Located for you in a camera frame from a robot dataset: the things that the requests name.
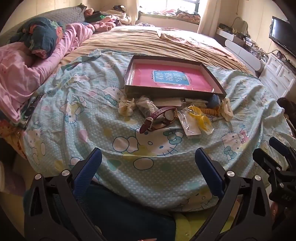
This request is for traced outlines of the small cream hair clip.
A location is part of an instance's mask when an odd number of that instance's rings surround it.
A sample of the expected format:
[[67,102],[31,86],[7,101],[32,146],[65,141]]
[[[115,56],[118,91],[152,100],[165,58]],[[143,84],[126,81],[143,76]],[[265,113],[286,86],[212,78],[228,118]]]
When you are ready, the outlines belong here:
[[118,113],[121,116],[129,117],[133,114],[133,110],[136,108],[135,99],[129,99],[127,97],[121,97],[118,104]]

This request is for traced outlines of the white drawer cabinet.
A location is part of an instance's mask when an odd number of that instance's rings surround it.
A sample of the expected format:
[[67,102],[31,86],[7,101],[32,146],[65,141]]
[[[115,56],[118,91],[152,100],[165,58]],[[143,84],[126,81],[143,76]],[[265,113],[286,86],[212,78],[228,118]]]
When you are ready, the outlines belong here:
[[295,74],[274,54],[269,54],[259,79],[276,99],[295,102]]

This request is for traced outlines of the cream curtain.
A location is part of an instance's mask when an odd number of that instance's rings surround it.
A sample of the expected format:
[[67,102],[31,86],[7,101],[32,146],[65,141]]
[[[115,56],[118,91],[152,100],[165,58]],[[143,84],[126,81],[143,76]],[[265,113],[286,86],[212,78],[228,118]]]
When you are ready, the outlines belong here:
[[221,0],[200,1],[198,34],[214,37],[221,9]]

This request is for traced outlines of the yellow bangles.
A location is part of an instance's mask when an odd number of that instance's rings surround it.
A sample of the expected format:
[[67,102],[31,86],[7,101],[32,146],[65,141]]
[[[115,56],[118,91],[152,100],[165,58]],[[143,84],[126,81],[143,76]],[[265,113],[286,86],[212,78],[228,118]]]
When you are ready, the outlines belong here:
[[188,111],[189,115],[197,120],[197,125],[202,131],[204,131],[207,135],[213,133],[214,128],[212,126],[212,123],[209,118],[203,114],[201,109],[194,105],[191,105],[188,107]]

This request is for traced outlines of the black flat television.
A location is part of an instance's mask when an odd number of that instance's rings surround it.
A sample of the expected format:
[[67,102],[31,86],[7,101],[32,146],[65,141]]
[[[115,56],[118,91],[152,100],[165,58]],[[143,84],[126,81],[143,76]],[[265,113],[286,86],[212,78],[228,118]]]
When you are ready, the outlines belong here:
[[273,16],[269,38],[295,58],[295,30],[290,23]]

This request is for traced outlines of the window seat clothes pile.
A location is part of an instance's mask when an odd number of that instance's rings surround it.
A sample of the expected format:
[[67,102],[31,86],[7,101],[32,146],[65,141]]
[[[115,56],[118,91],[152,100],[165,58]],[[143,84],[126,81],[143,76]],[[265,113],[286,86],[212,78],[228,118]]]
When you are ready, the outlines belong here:
[[164,11],[161,11],[161,15],[165,16],[172,16],[174,18],[178,18],[182,21],[190,22],[199,24],[200,23],[200,15],[198,13],[188,13],[186,11],[182,11],[180,9],[166,9]]

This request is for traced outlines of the pink quilt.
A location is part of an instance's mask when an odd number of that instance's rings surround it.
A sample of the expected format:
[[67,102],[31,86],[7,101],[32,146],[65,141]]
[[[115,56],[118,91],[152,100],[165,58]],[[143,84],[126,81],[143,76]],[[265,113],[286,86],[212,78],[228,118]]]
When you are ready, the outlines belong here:
[[47,59],[34,57],[22,42],[1,47],[1,114],[13,123],[32,94],[53,73],[61,59],[78,48],[94,33],[90,24],[66,25],[66,31]]

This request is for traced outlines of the clear bag with earrings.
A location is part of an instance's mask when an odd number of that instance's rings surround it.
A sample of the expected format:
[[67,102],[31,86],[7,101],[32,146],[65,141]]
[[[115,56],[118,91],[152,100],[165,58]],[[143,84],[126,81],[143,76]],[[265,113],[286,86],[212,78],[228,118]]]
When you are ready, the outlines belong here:
[[187,138],[200,138],[201,131],[195,118],[186,110],[179,110],[178,118]]

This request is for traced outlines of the pink plush toy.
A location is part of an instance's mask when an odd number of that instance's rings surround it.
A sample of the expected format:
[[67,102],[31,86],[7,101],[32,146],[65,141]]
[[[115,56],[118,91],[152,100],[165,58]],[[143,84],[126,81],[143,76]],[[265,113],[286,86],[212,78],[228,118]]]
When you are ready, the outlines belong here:
[[104,22],[100,22],[100,21],[92,23],[92,25],[95,28],[95,32],[98,32],[98,33],[108,32],[116,26],[115,23],[113,23],[113,22],[104,23]]

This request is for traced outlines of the dark cardboard tray box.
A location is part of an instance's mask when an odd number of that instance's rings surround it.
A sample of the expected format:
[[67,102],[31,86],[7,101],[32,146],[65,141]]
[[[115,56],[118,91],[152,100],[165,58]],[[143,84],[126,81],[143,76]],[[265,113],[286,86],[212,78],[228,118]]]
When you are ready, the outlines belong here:
[[226,92],[201,62],[185,59],[135,55],[125,73],[125,93],[129,98],[184,97],[220,99]]

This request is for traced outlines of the tan bed blanket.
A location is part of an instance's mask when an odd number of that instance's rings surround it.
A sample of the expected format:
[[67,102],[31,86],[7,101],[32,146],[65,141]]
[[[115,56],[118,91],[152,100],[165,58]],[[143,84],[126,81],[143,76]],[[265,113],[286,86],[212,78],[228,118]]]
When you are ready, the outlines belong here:
[[230,59],[208,50],[193,48],[186,45],[161,39],[157,27],[122,26],[115,27],[104,33],[92,35],[80,47],[65,56],[60,65],[66,65],[76,58],[99,49],[131,52],[151,56],[174,57],[202,62],[206,66],[215,66],[228,70],[239,70],[245,73],[251,71],[236,57]]

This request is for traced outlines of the small blue jewelry box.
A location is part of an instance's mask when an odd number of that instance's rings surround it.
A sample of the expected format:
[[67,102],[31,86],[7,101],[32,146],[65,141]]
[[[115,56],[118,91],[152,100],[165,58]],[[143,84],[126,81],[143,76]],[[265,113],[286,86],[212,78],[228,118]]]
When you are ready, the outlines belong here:
[[207,108],[215,109],[215,108],[218,108],[220,104],[221,104],[221,101],[219,96],[214,94],[208,99]]

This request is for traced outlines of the bag of dark jewelry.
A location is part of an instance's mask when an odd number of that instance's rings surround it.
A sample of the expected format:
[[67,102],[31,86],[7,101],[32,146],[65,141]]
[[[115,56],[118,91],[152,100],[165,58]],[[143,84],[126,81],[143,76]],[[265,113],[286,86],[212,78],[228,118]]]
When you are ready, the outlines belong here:
[[154,102],[145,95],[141,96],[137,100],[136,105],[145,118],[151,116],[159,110],[159,108],[155,106]]

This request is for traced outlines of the cream hair claw clip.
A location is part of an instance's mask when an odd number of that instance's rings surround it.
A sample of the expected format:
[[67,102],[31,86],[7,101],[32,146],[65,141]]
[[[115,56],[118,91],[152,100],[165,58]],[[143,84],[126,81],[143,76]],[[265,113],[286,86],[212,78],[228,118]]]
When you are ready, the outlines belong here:
[[231,103],[230,103],[229,98],[225,98],[222,100],[222,106],[220,109],[220,113],[227,122],[230,122],[233,119],[234,114],[233,114],[233,110],[231,108]]

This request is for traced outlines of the pink floral thin blanket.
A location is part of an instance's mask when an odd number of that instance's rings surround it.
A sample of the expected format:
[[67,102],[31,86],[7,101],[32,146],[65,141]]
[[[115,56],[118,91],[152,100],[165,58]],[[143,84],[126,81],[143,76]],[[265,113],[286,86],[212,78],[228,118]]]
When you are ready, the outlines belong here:
[[161,39],[169,40],[171,42],[193,48],[208,50],[210,52],[216,53],[223,57],[228,57],[230,59],[235,58],[235,56],[231,52],[225,49],[215,39],[202,34],[169,27],[159,28],[157,30],[157,34]]

